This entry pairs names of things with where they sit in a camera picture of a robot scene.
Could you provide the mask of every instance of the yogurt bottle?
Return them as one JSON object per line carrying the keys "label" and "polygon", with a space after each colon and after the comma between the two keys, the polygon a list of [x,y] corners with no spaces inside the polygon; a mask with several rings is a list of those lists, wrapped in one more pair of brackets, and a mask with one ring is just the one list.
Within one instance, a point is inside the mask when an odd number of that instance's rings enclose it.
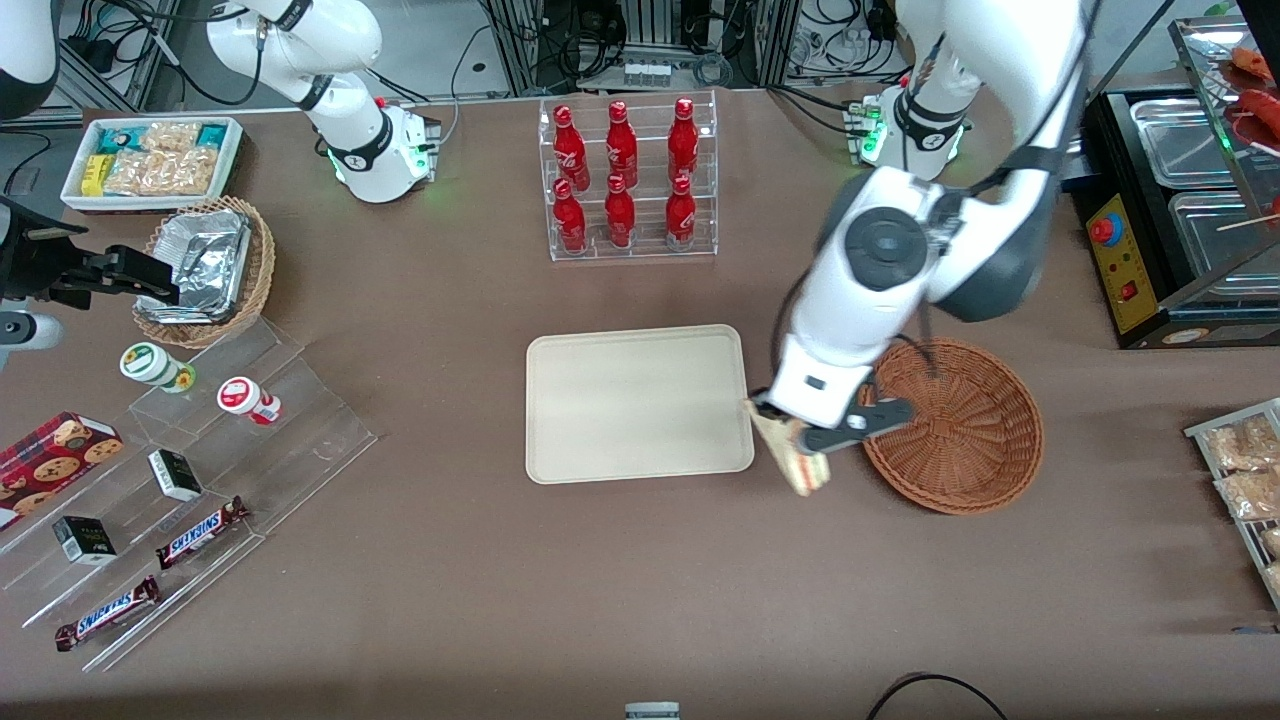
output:
{"label": "yogurt bottle", "polygon": [[174,360],[154,342],[129,346],[124,355],[120,355],[120,374],[172,393],[187,392],[196,382],[195,368],[182,360]]}
{"label": "yogurt bottle", "polygon": [[259,425],[280,419],[280,398],[268,395],[262,386],[244,377],[236,377],[218,389],[218,406],[232,415],[244,415]]}

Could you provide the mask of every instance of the metal container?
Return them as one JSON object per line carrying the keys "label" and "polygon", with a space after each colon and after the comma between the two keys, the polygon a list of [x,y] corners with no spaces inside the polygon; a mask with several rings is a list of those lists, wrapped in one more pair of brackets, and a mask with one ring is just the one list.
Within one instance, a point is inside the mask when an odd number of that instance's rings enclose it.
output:
{"label": "metal container", "polygon": [[[1169,201],[1169,213],[1197,275],[1231,263],[1263,242],[1258,225],[1225,232],[1217,229],[1249,219],[1239,192],[1181,192]],[[1280,292],[1280,258],[1275,252],[1254,258],[1247,266],[1226,275],[1213,292],[1226,296]]]}
{"label": "metal container", "polygon": [[1172,190],[1234,187],[1197,100],[1144,100],[1134,104],[1130,113],[1156,182]]}

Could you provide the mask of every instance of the snickers bar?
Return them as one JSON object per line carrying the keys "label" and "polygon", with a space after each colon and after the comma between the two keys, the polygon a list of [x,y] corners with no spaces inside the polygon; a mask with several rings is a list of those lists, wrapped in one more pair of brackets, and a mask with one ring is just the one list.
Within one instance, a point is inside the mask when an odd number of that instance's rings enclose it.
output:
{"label": "snickers bar", "polygon": [[219,507],[218,512],[205,518],[198,525],[182,533],[172,543],[157,550],[156,557],[160,559],[160,569],[168,570],[173,568],[183,556],[195,552],[209,541],[223,534],[227,528],[232,527],[232,523],[246,515],[248,515],[248,509],[244,507],[244,503],[241,502],[237,495],[230,502]]}
{"label": "snickers bar", "polygon": [[69,651],[84,642],[84,638],[120,621],[122,618],[145,605],[160,605],[160,587],[156,585],[156,579],[151,575],[147,575],[138,587],[81,618],[79,623],[69,623],[58,628],[58,634],[54,635],[58,652]]}

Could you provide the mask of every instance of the red switch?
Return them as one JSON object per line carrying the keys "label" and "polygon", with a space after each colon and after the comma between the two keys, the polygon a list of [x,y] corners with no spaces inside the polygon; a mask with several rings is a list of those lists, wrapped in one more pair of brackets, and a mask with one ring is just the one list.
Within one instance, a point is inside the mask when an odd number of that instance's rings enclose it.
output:
{"label": "red switch", "polygon": [[1094,222],[1092,225],[1089,225],[1089,240],[1097,242],[1098,245],[1102,245],[1106,241],[1111,240],[1111,236],[1115,234],[1115,232],[1116,228],[1111,223],[1111,220],[1102,218]]}

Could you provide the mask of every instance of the yellow control panel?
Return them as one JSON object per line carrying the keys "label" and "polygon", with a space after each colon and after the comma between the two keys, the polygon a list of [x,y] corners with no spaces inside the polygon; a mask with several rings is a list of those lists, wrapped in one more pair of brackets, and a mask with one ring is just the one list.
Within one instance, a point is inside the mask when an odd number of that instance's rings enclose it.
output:
{"label": "yellow control panel", "polygon": [[1120,196],[1116,195],[1094,213],[1084,229],[1092,241],[1089,245],[1102,274],[1111,316],[1120,332],[1126,333],[1155,315],[1158,304]]}

